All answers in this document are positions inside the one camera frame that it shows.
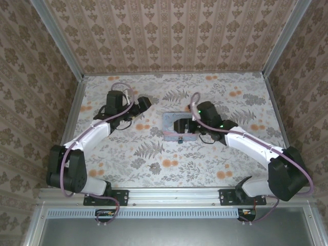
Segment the patterned wallpaper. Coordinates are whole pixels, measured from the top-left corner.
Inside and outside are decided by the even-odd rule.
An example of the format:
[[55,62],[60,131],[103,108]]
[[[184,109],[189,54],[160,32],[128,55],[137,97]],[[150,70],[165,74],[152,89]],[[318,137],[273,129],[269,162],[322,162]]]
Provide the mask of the patterned wallpaper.
[[263,68],[297,0],[46,0],[85,74]]
[[19,245],[75,77],[29,1],[0,1],[0,245]]
[[201,101],[211,101],[223,119],[231,119],[256,137],[283,147],[260,72],[91,76],[85,80],[75,135],[90,125],[115,82],[130,84],[136,97],[147,96],[152,102],[131,127],[114,131],[86,159],[88,174],[108,180],[114,187],[235,186],[249,175],[267,175],[254,159],[220,142],[207,145],[199,138],[182,144],[163,141],[163,113],[188,110],[190,97],[197,91]]
[[270,83],[288,139],[312,173],[328,226],[328,1],[312,1]]

